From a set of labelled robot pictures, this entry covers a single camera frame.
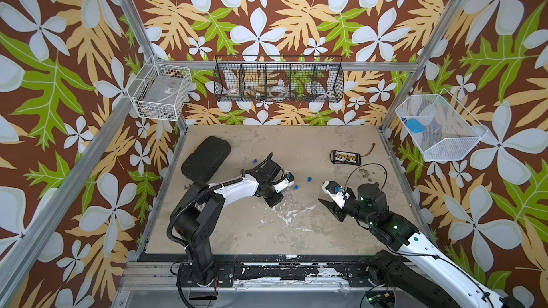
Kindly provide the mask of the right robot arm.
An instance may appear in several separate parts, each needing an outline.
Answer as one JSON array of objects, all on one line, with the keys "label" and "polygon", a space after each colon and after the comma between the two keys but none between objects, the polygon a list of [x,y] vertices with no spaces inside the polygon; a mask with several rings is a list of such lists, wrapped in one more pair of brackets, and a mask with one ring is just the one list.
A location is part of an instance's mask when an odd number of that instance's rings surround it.
[{"label": "right robot arm", "polygon": [[340,222],[353,218],[388,249],[371,259],[368,271],[377,285],[392,285],[428,307],[521,307],[469,276],[445,256],[407,218],[392,212],[378,183],[365,183],[357,192],[335,181],[322,190],[320,202]]}]

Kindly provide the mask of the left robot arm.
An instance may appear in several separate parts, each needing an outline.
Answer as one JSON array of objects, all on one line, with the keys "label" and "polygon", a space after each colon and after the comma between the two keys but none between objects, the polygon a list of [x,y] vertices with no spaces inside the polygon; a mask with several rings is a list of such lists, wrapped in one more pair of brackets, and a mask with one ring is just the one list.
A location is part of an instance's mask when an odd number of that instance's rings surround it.
[{"label": "left robot arm", "polygon": [[194,182],[172,211],[166,229],[167,238],[185,250],[191,281],[205,286],[214,279],[215,258],[210,236],[224,207],[257,197],[273,208],[294,180],[291,172],[266,158],[254,168],[241,171],[234,179],[216,184]]}]

